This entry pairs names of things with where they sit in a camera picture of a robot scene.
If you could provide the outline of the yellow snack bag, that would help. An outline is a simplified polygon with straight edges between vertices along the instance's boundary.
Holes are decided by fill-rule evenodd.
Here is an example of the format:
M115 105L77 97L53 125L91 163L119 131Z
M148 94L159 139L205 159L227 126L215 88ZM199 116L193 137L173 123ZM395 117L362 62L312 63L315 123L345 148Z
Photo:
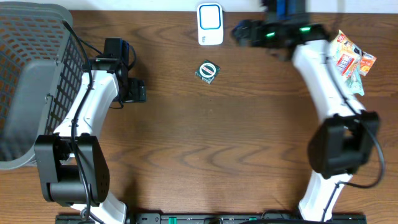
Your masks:
M331 41L330 45L330 52L338 71L347 80L354 73L363 56L363 52L341 30L339 30L338 35Z

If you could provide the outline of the orange tissue pack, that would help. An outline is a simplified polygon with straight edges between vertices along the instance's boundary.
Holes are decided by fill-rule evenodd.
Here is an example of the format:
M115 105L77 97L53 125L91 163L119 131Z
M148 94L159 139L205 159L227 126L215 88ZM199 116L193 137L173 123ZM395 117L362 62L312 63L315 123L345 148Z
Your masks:
M359 73L362 76L366 76L370 71L371 67L374 65L377 58L367 52L363 52L361 60L360 60L360 71Z

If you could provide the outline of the teal snack pouch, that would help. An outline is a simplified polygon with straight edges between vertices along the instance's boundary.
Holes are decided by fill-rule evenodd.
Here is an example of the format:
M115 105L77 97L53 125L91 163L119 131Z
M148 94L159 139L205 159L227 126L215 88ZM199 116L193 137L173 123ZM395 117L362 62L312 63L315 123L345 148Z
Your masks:
M350 74L347 74L345 83L352 94L364 96L359 67L356 67Z

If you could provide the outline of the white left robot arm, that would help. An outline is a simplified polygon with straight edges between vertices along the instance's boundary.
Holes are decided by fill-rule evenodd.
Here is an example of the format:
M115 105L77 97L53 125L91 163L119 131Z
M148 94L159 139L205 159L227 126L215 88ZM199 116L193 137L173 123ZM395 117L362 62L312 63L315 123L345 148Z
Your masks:
M127 223L128 206L109 190L110 172L98 136L114 102L143 103L142 80L116 58L96 58L84 69L75 101L53 134L34 144L43 197L78 210L79 223Z

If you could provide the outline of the round green label snack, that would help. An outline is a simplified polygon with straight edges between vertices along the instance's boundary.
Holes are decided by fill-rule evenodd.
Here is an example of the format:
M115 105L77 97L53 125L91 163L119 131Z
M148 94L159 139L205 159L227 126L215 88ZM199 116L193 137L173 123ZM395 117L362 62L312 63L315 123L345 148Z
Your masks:
M204 62L195 71L195 75L210 85L220 73L220 70L221 68L215 63L209 60L204 60Z

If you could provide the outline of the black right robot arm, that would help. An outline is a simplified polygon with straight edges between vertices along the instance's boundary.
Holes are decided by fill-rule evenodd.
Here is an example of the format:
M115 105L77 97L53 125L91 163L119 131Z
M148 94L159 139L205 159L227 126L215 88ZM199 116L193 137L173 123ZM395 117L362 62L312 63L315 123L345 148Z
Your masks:
M240 46L289 51L288 60L301 74L320 124L307 147L312 173L298 210L304 223L331 221L343 187L370 189L384 177L386 164L376 139L378 114L366 111L349 92L330 54L329 34L321 24L243 20L231 35ZM372 148L379 154L378 178L367 185L352 183Z

